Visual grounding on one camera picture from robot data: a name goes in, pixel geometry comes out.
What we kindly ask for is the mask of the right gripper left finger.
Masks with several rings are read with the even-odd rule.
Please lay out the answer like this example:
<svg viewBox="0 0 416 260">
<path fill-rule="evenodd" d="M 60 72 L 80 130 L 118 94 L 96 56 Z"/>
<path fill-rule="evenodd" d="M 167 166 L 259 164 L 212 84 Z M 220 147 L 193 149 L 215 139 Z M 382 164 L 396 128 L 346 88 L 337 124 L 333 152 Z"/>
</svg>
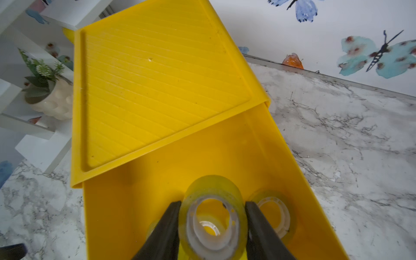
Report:
<svg viewBox="0 0 416 260">
<path fill-rule="evenodd" d="M 172 202 L 133 260 L 177 260 L 178 218 L 181 201 Z"/>
</svg>

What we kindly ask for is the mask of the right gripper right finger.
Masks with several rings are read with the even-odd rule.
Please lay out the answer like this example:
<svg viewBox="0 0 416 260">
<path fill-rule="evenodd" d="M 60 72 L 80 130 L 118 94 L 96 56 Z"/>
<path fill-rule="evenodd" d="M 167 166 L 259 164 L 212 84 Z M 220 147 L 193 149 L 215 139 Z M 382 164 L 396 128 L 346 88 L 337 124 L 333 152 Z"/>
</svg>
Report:
<svg viewBox="0 0 416 260">
<path fill-rule="evenodd" d="M 248 260 L 295 260 L 287 247 L 255 202 L 247 201 L 245 211 L 248 219 Z"/>
</svg>

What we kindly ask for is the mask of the yellow-green tape roll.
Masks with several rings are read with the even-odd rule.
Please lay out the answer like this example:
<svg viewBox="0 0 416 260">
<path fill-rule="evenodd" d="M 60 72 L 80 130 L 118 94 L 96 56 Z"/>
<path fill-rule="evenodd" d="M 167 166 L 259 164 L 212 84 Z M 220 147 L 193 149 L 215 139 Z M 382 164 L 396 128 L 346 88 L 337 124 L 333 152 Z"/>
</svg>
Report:
<svg viewBox="0 0 416 260">
<path fill-rule="evenodd" d="M 239 260 L 248 239 L 248 220 L 238 187 L 225 177 L 195 180 L 179 211 L 178 232 L 192 260 Z"/>
<path fill-rule="evenodd" d="M 257 204 L 276 235 L 288 244 L 297 230 L 297 215 L 290 200 L 281 192 L 261 189 L 252 194 L 248 201 Z"/>
</svg>

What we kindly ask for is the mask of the yellow top drawer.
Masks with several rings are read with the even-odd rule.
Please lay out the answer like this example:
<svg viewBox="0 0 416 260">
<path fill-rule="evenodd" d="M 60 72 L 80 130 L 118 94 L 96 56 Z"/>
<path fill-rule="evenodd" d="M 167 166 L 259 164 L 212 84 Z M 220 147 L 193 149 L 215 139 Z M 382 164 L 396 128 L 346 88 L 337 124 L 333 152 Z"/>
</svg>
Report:
<svg viewBox="0 0 416 260">
<path fill-rule="evenodd" d="M 179 237 L 244 258 L 246 202 L 256 203 L 298 260 L 347 254 L 266 105 L 258 105 L 83 183 L 87 257 L 130 260 L 172 202 Z"/>
</svg>

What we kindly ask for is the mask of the yellow drawer cabinet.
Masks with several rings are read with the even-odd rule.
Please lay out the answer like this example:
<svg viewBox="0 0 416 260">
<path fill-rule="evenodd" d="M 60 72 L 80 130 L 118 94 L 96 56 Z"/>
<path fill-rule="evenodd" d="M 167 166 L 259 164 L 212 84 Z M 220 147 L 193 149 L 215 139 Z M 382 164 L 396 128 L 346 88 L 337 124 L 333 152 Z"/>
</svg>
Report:
<svg viewBox="0 0 416 260">
<path fill-rule="evenodd" d="M 73 188 L 271 103 L 209 1 L 145 1 L 74 44 Z"/>
</svg>

